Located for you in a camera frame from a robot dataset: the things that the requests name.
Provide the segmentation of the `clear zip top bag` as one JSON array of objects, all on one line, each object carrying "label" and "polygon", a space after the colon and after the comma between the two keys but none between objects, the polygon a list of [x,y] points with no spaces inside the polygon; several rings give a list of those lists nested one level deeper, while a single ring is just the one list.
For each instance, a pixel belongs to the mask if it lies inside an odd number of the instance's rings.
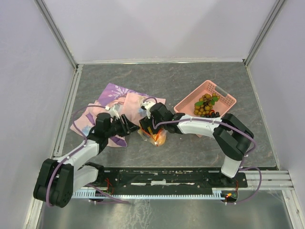
[{"label": "clear zip top bag", "polygon": [[142,127],[137,132],[144,141],[150,142],[154,146],[162,146],[167,137],[167,131],[160,129],[156,134],[153,133],[153,129],[148,127],[148,131],[145,131]]}]

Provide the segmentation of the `fake peach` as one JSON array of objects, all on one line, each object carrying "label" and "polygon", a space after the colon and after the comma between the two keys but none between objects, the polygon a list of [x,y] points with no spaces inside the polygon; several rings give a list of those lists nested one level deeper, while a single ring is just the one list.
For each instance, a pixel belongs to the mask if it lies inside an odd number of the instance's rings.
[{"label": "fake peach", "polygon": [[160,130],[157,134],[154,134],[152,136],[153,138],[153,144],[155,146],[161,146],[165,143],[166,141],[166,135],[167,135],[167,132],[166,130]]}]

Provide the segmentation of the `fake brown longan bunch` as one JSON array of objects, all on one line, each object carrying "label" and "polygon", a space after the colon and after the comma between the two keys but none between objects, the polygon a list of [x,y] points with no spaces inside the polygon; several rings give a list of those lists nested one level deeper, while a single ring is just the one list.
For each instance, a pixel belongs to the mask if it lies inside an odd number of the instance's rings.
[{"label": "fake brown longan bunch", "polygon": [[194,104],[193,114],[201,117],[205,112],[217,112],[214,110],[214,105],[219,101],[220,96],[216,93],[202,95],[198,102]]}]

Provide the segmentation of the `fake dark grape bunch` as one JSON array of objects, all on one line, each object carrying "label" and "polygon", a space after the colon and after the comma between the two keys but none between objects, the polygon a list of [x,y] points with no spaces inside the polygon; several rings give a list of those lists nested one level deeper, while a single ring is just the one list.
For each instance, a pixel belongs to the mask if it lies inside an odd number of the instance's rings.
[{"label": "fake dark grape bunch", "polygon": [[205,112],[204,114],[201,115],[201,117],[205,117],[205,118],[218,118],[220,117],[220,113],[219,112]]}]

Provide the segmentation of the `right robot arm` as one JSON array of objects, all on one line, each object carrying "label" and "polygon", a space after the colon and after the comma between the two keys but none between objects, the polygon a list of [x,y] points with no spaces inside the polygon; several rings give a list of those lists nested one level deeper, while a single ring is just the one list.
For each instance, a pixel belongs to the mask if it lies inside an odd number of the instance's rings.
[{"label": "right robot arm", "polygon": [[171,134],[194,134],[213,138],[225,154],[219,182],[229,187],[236,181],[236,174],[251,144],[254,134],[233,114],[223,117],[194,117],[185,113],[172,113],[162,103],[141,102],[146,116],[140,127],[154,135],[161,130]]}]

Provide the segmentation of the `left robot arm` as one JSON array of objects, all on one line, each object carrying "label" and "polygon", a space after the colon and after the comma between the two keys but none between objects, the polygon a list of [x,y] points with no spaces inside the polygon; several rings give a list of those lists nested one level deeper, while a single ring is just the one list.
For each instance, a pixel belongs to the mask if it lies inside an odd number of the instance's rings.
[{"label": "left robot arm", "polygon": [[58,159],[46,159],[34,187],[33,197],[49,206],[65,207],[75,191],[87,184],[101,186],[105,182],[103,166],[90,163],[114,136],[125,137],[138,131],[139,127],[125,115],[112,118],[109,113],[97,115],[95,126],[83,142]]}]

